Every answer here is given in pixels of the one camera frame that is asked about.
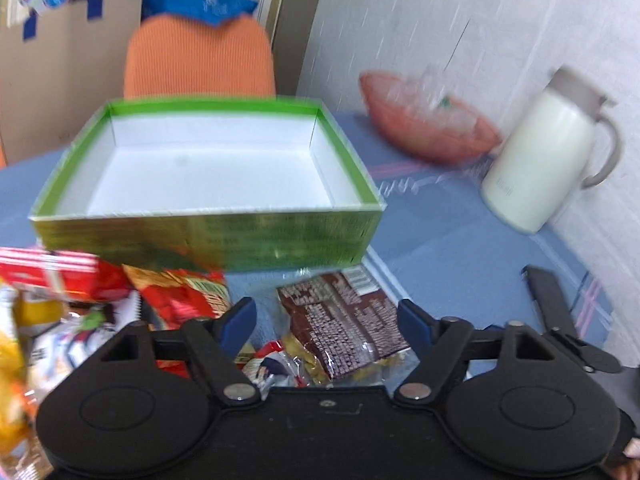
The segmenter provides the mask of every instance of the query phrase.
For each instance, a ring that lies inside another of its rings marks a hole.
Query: cardboard box
[[[68,146],[98,107],[122,97],[141,1],[81,0],[0,30],[0,159]]]
[[[33,208],[45,247],[149,266],[256,270],[359,262],[385,203],[321,105],[113,102]]]

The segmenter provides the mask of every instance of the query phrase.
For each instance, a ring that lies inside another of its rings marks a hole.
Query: open box
[[[354,264],[384,208],[321,105],[182,99],[98,111],[31,221],[52,250],[251,270]]]

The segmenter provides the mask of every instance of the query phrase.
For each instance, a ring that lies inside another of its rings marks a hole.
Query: white thermos
[[[562,67],[505,142],[482,182],[489,208],[525,233],[537,232],[582,177],[597,123],[608,126],[612,150],[602,170],[582,181],[593,187],[605,180],[622,156],[622,140],[601,112],[606,95],[572,70]]]

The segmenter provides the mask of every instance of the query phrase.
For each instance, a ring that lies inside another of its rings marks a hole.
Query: metal screw
[[[400,386],[400,395],[405,399],[422,400],[431,395],[431,388],[422,383],[407,383]]]
[[[227,399],[248,400],[255,395],[255,388],[250,384],[236,383],[226,386],[223,393]]]

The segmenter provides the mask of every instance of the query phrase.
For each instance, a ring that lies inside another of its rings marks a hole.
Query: red striped package
[[[0,280],[65,301],[97,303],[126,298],[132,286],[120,266],[94,254],[0,248]]]

